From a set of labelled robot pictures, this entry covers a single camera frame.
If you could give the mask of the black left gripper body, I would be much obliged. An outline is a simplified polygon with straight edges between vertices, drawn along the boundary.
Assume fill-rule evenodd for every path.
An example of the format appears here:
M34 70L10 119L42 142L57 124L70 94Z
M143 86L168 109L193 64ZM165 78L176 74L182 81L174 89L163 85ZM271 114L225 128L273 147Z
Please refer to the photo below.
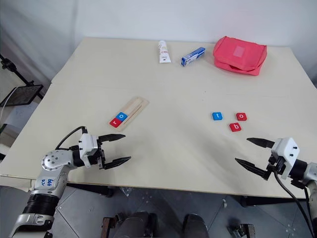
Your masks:
M103 142L107 141L106 137L99 137L97 139L97 145L98 145L98 156L97 156L97 162L99 169L106 169L106 157L104 150L102 149Z

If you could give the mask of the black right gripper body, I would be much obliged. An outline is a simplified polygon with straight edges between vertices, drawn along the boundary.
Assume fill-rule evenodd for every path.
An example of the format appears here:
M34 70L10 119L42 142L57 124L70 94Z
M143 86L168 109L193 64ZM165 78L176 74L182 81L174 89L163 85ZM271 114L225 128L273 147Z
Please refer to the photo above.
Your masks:
M266 167L266 172L264 174L264 179L268 180L271 173L276 172L278 175L282 175L285 170L285 160L283 157L278 156L275 158L272 154L268 160L268 165Z

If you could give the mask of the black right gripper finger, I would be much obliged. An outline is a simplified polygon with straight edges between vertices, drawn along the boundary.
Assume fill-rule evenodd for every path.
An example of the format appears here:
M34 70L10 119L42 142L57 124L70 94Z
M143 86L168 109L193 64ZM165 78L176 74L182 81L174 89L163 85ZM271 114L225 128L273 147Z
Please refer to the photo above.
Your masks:
M246 160L235 158L235 161L238 162L242 167L244 167L246 170L260 176L260 177L267 177L267 171L262 170L258 167L256 167L253 163L250 163Z
M263 138L254 138L254 137L251 137L251 138L247 138L248 141L250 141L251 143L253 144L256 144L260 147L263 147L263 148L272 148L273 145L275 144L274 141L270 141L270 140L267 140L267 139L263 139Z

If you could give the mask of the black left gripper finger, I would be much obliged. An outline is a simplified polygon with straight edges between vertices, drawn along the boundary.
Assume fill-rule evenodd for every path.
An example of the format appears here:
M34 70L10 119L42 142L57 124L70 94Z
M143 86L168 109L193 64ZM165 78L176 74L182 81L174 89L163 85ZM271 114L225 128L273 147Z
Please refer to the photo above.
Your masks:
M122 139L122 138L125 138L126 136L123 135L123 134L107 134L107 135L102 135L102 136L99 136L99 143L103 143L103 142L106 142L106 141L116 141L116 140L119 140L119 139Z
M103 163L102 164L102 169L108 170L108 169L112 169L112 168L118 167L118 166L126 163L130 159L131 159L131 157L123 157L123 158L115 159L115 160L113 160L112 162L109 162L109 163Z

